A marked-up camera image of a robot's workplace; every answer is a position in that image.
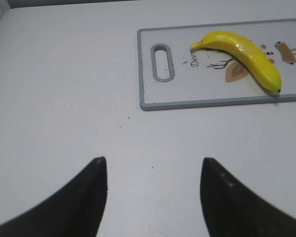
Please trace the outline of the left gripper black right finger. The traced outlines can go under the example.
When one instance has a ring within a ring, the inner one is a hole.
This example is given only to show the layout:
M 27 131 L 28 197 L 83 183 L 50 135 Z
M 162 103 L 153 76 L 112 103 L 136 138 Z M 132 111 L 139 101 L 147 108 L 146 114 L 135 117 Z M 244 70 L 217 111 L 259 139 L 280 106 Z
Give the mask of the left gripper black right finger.
M 204 158 L 200 202 L 211 237 L 296 237 L 296 219 L 251 191 L 216 159 Z

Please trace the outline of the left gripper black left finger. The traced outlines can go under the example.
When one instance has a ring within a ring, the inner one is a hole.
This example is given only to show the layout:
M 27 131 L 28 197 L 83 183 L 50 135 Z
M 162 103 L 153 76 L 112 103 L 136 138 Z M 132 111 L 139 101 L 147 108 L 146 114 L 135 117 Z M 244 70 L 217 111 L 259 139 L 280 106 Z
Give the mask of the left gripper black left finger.
M 70 182 L 0 225 L 0 237 L 95 237 L 108 195 L 107 163 L 94 158 Z

